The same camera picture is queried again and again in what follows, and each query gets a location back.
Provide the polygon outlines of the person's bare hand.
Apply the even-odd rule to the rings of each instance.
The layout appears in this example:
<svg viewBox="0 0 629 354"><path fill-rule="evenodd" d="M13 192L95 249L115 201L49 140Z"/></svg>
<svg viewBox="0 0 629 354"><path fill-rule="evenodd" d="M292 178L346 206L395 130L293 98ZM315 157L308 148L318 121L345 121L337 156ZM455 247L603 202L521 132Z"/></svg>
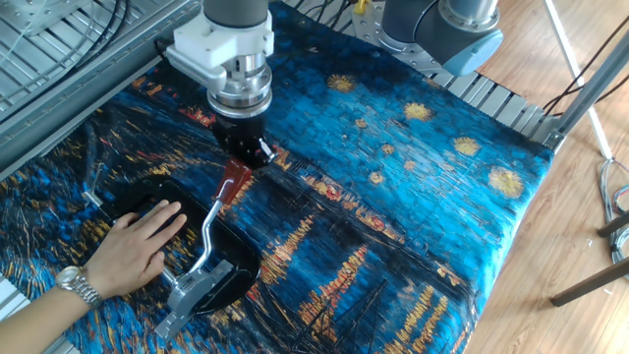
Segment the person's bare hand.
<svg viewBox="0 0 629 354"><path fill-rule="evenodd" d="M84 265L87 282L103 300L127 295L164 270L162 247L184 226L179 202L159 202L147 214L120 217Z"/></svg>

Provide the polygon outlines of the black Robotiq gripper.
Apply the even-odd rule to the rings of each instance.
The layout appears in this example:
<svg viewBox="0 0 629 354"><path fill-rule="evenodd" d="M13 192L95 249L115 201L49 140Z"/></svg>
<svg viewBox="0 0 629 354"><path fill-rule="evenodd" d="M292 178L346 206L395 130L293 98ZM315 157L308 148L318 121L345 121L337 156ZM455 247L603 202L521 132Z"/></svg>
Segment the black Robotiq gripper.
<svg viewBox="0 0 629 354"><path fill-rule="evenodd" d="M264 136L265 123L263 115L229 118L216 113L211 131L227 154L252 169L261 169L277 155L276 149Z"/></svg>

